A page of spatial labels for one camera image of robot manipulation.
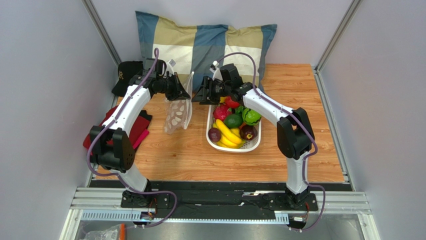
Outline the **pink dragon fruit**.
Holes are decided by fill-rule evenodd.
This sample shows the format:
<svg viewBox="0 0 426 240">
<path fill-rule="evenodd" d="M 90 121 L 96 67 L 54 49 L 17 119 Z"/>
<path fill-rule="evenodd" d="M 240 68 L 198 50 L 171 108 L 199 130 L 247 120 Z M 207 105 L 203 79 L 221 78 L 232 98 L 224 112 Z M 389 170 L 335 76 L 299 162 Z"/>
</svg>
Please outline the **pink dragon fruit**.
<svg viewBox="0 0 426 240">
<path fill-rule="evenodd" d="M 224 121 L 229 115 L 233 113 L 232 109 L 226 104 L 218 105 L 213 111 L 213 117 L 215 120 L 219 119 Z"/>
</svg>

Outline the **black mounting base plate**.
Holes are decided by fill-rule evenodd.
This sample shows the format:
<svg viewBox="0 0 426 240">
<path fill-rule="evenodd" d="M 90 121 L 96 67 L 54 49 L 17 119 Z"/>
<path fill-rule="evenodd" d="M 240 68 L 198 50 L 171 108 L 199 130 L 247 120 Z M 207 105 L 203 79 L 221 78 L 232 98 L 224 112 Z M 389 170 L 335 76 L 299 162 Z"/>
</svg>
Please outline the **black mounting base plate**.
<svg viewBox="0 0 426 240">
<path fill-rule="evenodd" d="M 118 189 L 122 208 L 151 207 L 157 217 L 175 219 L 271 220 L 275 211 L 318 211 L 314 188 L 293 199 L 283 182 L 151 181 L 148 191 L 131 193 L 117 180 L 95 180 L 91 188 Z"/>
</svg>

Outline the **red folded cloth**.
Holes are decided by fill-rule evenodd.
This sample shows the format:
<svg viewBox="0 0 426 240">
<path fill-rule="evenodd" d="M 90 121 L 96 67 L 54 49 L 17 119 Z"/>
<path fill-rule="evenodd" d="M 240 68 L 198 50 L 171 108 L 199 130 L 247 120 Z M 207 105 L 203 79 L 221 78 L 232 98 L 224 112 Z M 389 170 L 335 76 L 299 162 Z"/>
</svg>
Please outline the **red folded cloth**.
<svg viewBox="0 0 426 240">
<path fill-rule="evenodd" d="M 106 122 L 108 120 L 108 118 L 114 113 L 114 111 L 116 110 L 118 106 L 115 106 L 113 108 L 111 108 L 106 114 L 104 119 L 101 121 L 101 123 L 99 124 L 100 126 L 104 124 L 104 122 Z M 141 144 L 141 142 L 148 136 L 148 134 L 150 133 L 148 130 L 148 127 L 151 123 L 153 116 L 148 114 L 146 110 L 141 110 L 139 115 L 137 116 L 131 131 L 129 133 L 129 140 L 130 143 L 132 144 L 132 147 L 134 150 L 136 150 L 139 145 Z M 109 140 L 107 141 L 108 145 L 113 144 L 113 140 Z M 88 150 L 90 145 L 91 145 L 91 140 L 90 140 L 90 135 L 88 134 L 83 143 L 82 143 L 83 147 Z"/>
</svg>

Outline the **dark purple plum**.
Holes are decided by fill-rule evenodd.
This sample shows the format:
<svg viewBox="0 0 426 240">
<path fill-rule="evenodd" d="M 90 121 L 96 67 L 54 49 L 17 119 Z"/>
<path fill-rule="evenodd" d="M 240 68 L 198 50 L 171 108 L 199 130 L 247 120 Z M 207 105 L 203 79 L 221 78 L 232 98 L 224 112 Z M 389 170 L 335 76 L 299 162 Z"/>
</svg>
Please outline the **dark purple plum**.
<svg viewBox="0 0 426 240">
<path fill-rule="evenodd" d="M 207 135 L 209 140 L 213 143 L 217 143 L 222 139 L 222 132 L 216 127 L 209 129 Z"/>
</svg>

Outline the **white plastic fruit basket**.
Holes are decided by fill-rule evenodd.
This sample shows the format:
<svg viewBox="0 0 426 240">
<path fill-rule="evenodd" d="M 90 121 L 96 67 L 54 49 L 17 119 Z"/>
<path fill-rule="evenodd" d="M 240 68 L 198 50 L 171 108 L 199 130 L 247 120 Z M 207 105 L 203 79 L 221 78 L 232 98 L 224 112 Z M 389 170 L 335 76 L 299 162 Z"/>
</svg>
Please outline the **white plastic fruit basket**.
<svg viewBox="0 0 426 240">
<path fill-rule="evenodd" d="M 208 109 L 208 117 L 207 117 L 207 127 L 206 127 L 206 139 L 210 146 L 218 151 L 227 152 L 227 153 L 248 153 L 255 150 L 261 142 L 261 133 L 262 133 L 262 120 L 255 126 L 258 135 L 249 141 L 245 141 L 245 143 L 240 148 L 227 148 L 217 145 L 215 142 L 212 142 L 208 137 L 208 131 L 214 124 L 214 110 L 216 109 L 216 105 L 210 105 Z"/>
</svg>

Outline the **crumpled plastic packet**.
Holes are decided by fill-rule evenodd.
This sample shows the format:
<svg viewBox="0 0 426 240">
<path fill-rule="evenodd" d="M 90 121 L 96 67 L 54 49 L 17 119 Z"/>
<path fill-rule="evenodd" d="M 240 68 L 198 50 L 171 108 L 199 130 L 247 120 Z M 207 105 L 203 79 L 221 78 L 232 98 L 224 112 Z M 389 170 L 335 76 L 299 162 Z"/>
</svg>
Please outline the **crumpled plastic packet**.
<svg viewBox="0 0 426 240">
<path fill-rule="evenodd" d="M 127 228 L 124 223 L 114 225 L 105 230 L 94 230 L 88 232 L 83 240 L 125 240 Z"/>
</svg>

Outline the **green leafy lettuce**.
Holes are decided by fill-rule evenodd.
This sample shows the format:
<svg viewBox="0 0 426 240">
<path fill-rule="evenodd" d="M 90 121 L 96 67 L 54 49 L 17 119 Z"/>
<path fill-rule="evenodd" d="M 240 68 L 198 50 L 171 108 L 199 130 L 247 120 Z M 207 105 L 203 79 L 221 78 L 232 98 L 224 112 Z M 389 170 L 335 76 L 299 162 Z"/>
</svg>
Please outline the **green leafy lettuce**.
<svg viewBox="0 0 426 240">
<path fill-rule="evenodd" d="M 245 107 L 243 105 L 239 105 L 237 108 L 234 109 L 234 113 L 238 115 L 242 115 Z"/>
</svg>

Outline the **red apple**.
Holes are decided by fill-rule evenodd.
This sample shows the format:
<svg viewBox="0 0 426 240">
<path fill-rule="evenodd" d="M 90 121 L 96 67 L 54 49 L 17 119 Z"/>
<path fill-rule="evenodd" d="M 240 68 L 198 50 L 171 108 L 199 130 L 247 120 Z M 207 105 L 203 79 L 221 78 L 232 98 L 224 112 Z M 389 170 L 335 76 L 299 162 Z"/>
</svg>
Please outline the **red apple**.
<svg viewBox="0 0 426 240">
<path fill-rule="evenodd" d="M 225 105 L 231 109 L 236 109 L 240 106 L 240 104 L 234 100 L 230 96 L 227 96 L 224 101 Z"/>
</svg>

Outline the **clear dotted zip bag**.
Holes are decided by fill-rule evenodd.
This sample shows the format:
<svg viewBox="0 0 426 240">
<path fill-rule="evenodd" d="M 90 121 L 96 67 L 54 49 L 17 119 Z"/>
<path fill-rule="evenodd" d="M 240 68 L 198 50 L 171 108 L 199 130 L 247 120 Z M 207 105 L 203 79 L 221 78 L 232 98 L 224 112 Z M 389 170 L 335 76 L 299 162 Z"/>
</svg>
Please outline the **clear dotted zip bag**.
<svg viewBox="0 0 426 240">
<path fill-rule="evenodd" d="M 193 76 L 194 72 L 191 72 L 182 84 L 190 97 L 192 97 L 193 93 Z M 193 114 L 192 98 L 174 101 L 169 101 L 165 98 L 164 103 L 166 113 L 163 125 L 164 132 L 171 135 L 177 129 L 186 130 Z"/>
</svg>

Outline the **small green watermelon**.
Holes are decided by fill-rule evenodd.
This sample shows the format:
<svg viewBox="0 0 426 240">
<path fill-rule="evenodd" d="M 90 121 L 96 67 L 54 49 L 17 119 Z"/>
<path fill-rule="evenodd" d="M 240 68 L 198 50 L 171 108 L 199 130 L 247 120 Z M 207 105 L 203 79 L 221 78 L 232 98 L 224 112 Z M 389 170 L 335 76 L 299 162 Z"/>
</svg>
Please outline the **small green watermelon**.
<svg viewBox="0 0 426 240">
<path fill-rule="evenodd" d="M 250 108 L 244 108 L 241 116 L 243 122 L 249 126 L 256 126 L 262 119 L 262 116 L 258 112 Z"/>
</svg>

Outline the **black baseball cap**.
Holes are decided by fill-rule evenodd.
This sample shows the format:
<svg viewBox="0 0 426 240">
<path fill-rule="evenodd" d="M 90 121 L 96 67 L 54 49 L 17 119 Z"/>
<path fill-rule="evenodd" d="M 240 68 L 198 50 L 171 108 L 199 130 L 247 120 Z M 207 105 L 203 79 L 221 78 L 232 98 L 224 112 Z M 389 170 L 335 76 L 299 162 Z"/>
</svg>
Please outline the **black baseball cap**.
<svg viewBox="0 0 426 240">
<path fill-rule="evenodd" d="M 118 65 L 118 82 L 111 92 L 118 97 L 124 97 L 130 80 L 143 69 L 143 61 L 123 61 Z"/>
</svg>

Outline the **aluminium rail frame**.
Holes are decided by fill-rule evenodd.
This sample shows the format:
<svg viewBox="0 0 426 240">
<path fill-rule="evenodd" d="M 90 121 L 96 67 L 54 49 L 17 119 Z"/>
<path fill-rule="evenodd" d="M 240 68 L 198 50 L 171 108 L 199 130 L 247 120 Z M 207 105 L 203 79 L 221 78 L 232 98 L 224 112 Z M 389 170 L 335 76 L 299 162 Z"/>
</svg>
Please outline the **aluminium rail frame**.
<svg viewBox="0 0 426 240">
<path fill-rule="evenodd" d="M 226 220 L 158 217 L 152 207 L 120 207 L 117 188 L 78 187 L 63 226 L 62 240 L 83 239 L 124 223 L 129 240 L 378 240 L 379 231 L 367 195 L 348 181 L 323 183 L 314 190 L 317 211 L 274 211 L 273 219 Z"/>
</svg>

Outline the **yellow banana bunch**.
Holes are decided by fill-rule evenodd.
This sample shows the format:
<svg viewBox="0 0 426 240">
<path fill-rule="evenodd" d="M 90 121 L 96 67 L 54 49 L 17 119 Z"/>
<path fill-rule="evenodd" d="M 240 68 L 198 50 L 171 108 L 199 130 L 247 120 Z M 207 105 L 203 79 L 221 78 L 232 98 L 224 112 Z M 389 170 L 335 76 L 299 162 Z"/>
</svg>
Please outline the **yellow banana bunch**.
<svg viewBox="0 0 426 240">
<path fill-rule="evenodd" d="M 229 149 L 239 149 L 241 148 L 245 141 L 234 134 L 230 128 L 228 128 L 224 122 L 220 119 L 216 119 L 212 125 L 214 128 L 218 129 L 221 133 L 220 140 L 217 142 L 217 145 Z"/>
</svg>

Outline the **green avocado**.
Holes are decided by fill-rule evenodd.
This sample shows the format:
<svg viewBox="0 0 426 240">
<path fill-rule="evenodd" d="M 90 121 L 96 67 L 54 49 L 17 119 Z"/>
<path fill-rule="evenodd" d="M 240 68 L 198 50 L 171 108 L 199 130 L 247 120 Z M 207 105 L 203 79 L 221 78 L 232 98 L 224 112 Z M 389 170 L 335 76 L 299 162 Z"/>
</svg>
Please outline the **green avocado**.
<svg viewBox="0 0 426 240">
<path fill-rule="evenodd" d="M 228 115 L 224 120 L 223 123 L 229 128 L 229 129 L 234 129 L 234 128 L 239 128 L 243 123 L 243 118 L 241 115 L 233 113 Z"/>
</svg>

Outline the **checked blue beige pillow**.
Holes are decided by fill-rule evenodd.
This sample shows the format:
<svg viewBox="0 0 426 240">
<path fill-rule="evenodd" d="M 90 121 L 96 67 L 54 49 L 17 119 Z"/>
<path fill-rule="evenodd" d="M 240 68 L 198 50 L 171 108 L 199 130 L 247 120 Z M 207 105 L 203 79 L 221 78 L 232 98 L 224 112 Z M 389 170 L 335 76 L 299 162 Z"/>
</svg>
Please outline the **checked blue beige pillow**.
<svg viewBox="0 0 426 240">
<path fill-rule="evenodd" d="M 222 65 L 234 64 L 243 82 L 254 82 L 262 90 L 266 55 L 277 32 L 277 24 L 236 29 L 231 25 L 177 25 L 155 14 L 136 11 L 140 52 L 143 58 L 175 60 L 174 70 L 186 78 L 193 74 L 192 90 L 196 92 L 203 77 L 212 77 L 211 64 L 222 59 Z"/>
</svg>

